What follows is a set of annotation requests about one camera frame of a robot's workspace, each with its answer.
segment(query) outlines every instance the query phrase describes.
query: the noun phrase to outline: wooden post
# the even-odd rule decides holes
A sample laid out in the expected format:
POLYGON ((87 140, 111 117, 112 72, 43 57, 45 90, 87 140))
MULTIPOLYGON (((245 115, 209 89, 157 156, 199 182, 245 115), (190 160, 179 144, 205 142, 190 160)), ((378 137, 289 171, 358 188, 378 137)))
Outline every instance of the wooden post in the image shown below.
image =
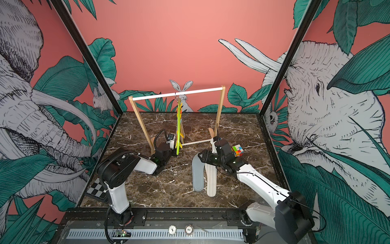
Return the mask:
POLYGON ((215 120, 215 128, 214 128, 214 136, 218 134, 218 126, 219 126, 219 121, 221 119, 221 112, 222 112, 222 104, 223 104, 223 99, 225 98, 225 86, 222 86, 222 91, 221 91, 221 99, 220 103, 218 105, 218 112, 217 112, 217 118, 215 120))
POLYGON ((146 140, 147 140, 147 142, 149 143, 150 150, 151 150, 151 154, 153 155, 153 154, 154 154, 154 146, 153 146, 153 143, 152 143, 152 141, 150 140, 150 137, 149 137, 149 134, 148 134, 148 132, 147 132, 147 130, 146 130, 144 121, 143 121, 143 119, 142 119, 142 117, 141 117, 140 111, 138 111, 138 108, 137 108, 135 102, 133 101, 133 96, 130 96, 130 97, 129 97, 129 101, 130 101, 130 103, 131 103, 131 106, 133 107, 133 110, 134 110, 135 115, 137 116, 138 122, 140 123, 140 126, 141 126, 141 128, 142 128, 142 130, 143 130, 143 132, 144 132, 144 135, 145 135, 145 137, 146 137, 146 140))

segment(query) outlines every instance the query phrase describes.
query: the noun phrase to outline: round label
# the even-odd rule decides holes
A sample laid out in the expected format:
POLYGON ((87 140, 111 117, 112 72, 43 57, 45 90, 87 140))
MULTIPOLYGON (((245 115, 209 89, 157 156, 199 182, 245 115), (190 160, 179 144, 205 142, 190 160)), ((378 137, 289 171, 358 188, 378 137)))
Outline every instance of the round label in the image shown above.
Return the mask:
POLYGON ((174 225, 171 225, 168 229, 168 232, 171 234, 171 235, 174 235, 176 233, 176 226, 174 225))

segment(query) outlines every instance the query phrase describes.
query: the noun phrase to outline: white horizontal bar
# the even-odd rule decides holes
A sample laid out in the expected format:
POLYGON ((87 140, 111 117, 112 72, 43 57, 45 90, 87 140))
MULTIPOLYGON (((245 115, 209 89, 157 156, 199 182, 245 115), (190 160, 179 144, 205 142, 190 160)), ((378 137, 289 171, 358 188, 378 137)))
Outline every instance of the white horizontal bar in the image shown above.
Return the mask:
POLYGON ((145 100, 145 99, 150 99, 150 98, 164 98, 167 96, 178 96, 178 95, 193 94, 193 93, 206 93, 209 91, 220 91, 220 90, 222 90, 222 87, 201 89, 201 90, 194 90, 194 91, 182 91, 182 92, 178 92, 178 93, 157 94, 157 95, 151 95, 151 96, 140 96, 137 98, 133 98, 133 101, 145 100))
POLYGON ((187 143, 183 143, 182 146, 185 146, 185 145, 191 145, 191 144, 197 144, 197 143, 202 143, 202 142, 210 142, 211 139, 207 139, 207 140, 202 140, 202 141, 192 141, 192 142, 187 142, 187 143))

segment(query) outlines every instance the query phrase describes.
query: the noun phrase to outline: elephant ear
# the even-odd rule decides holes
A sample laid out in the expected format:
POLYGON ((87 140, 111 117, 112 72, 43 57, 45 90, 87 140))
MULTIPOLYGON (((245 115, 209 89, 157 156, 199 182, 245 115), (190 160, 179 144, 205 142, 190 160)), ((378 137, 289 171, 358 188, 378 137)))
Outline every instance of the elephant ear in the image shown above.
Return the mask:
POLYGON ((15 73, 30 81, 38 68, 42 32, 22 1, 0 1, 0 54, 15 73))

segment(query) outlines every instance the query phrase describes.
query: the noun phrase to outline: rubik's cube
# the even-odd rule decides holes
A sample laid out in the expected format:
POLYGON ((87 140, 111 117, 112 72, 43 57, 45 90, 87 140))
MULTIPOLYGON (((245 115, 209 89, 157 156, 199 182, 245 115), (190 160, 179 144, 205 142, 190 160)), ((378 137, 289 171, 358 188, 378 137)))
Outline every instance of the rubik's cube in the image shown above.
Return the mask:
POLYGON ((233 146, 233 151, 234 151, 236 157, 242 156, 242 154, 244 152, 244 150, 240 144, 233 146))

